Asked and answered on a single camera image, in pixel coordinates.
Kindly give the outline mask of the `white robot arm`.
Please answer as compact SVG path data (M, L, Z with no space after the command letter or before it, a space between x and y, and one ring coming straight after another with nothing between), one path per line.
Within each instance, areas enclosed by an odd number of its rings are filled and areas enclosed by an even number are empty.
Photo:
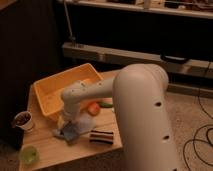
M110 97L129 171L181 171L165 107L168 82L156 64L128 65L110 79L65 88L63 116L75 118L83 100Z

